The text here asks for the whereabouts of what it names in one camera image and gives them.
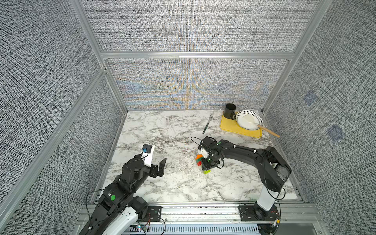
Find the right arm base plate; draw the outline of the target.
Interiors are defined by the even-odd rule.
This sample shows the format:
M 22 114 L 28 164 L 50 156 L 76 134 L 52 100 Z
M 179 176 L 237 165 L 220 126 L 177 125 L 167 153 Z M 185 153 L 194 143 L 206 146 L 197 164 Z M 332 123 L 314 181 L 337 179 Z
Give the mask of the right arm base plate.
M 259 206 L 242 203 L 238 205 L 238 211 L 242 222 L 272 222 L 280 219 L 280 214 L 276 206 L 273 206 L 270 211 L 264 211 Z

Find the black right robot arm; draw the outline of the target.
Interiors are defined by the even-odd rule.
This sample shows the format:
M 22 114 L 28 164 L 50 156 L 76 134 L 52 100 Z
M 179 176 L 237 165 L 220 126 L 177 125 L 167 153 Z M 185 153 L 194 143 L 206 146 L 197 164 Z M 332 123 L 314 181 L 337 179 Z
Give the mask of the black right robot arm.
M 280 153 L 273 147 L 250 148 L 236 145 L 227 140 L 216 141 L 206 136 L 198 144 L 199 160 L 204 171 L 223 168 L 226 159 L 235 160 L 257 169 L 263 184 L 255 203 L 256 210 L 270 212 L 279 199 L 284 184 L 292 169 Z

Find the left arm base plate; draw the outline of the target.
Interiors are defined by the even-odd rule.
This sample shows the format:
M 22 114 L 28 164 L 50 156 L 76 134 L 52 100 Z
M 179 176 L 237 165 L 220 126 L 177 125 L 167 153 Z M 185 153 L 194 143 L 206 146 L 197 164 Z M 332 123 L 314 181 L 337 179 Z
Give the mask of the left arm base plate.
M 160 222 L 162 215 L 162 206 L 149 206 L 144 222 Z

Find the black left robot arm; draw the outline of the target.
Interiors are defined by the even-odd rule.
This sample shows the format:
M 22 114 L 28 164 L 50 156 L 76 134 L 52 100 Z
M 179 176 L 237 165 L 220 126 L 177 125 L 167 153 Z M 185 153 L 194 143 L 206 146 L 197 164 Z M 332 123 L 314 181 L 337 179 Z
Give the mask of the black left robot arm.
M 152 154 L 138 154 L 122 167 L 122 173 L 109 184 L 98 200 L 81 235 L 121 235 L 147 215 L 148 203 L 134 194 L 148 177 L 163 177 L 167 159 L 159 165 L 146 165 Z

